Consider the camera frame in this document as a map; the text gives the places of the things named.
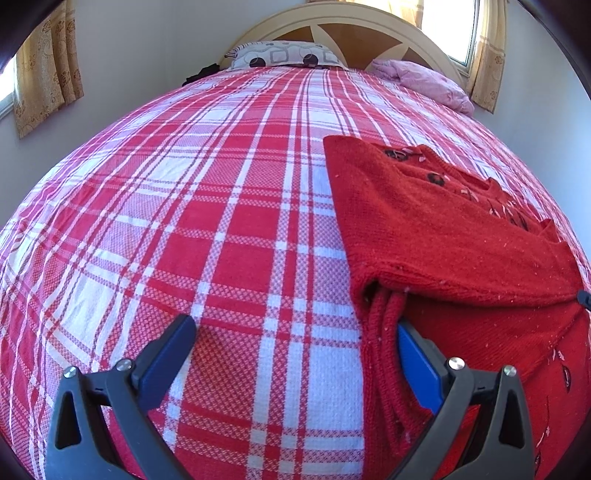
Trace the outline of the red knit sweater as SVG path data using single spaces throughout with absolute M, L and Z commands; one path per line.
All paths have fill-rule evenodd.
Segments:
M 553 221 L 425 145 L 329 136 L 324 149 L 362 330 L 363 477 L 396 468 L 431 417 L 402 372 L 402 320 L 472 368 L 515 366 L 549 475 L 590 410 L 583 280 Z

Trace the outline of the pink pillow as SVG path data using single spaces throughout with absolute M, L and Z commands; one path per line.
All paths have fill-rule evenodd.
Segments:
M 438 71 L 404 60 L 374 59 L 370 72 L 420 93 L 460 114 L 472 117 L 475 107 L 458 83 Z

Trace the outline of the red white plaid bedspread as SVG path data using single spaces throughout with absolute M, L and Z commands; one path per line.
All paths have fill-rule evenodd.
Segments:
M 361 324 L 324 141 L 425 145 L 553 221 L 486 127 L 373 75 L 228 71 L 169 92 L 59 162 L 1 232 L 1 436 L 36 479 L 64 370 L 136 356 L 179 314 L 197 344 L 156 430 L 196 479 L 363 477 Z

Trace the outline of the beige window curtain right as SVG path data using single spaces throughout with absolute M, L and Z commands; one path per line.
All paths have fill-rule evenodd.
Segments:
M 495 113 L 506 61 L 507 2 L 479 2 L 474 57 L 468 93 L 474 104 Z

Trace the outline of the cream arched headboard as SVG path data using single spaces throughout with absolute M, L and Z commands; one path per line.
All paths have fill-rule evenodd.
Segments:
M 465 85 L 459 67 L 423 31 L 363 4 L 322 1 L 297 5 L 252 26 L 235 45 L 271 40 L 322 44 L 342 64 L 356 70 L 368 70 L 374 59 L 412 61 Z

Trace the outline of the beige side window curtain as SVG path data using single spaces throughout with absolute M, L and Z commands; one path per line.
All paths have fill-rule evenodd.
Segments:
M 84 96 L 76 46 L 74 1 L 63 1 L 16 53 L 13 112 L 26 137 L 58 110 Z

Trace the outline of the black cloth beside pillow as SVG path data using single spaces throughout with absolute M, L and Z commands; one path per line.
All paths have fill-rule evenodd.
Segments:
M 183 86 L 189 85 L 189 84 L 194 83 L 198 80 L 215 75 L 219 72 L 221 72 L 221 67 L 217 63 L 205 66 L 205 67 L 201 68 L 198 73 L 186 77 L 183 82 Z

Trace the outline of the white patterned pillow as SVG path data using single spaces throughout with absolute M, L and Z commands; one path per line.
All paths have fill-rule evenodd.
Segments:
M 230 49 L 224 57 L 230 61 L 229 70 L 280 66 L 346 69 L 346 65 L 328 47 L 307 41 L 243 43 Z

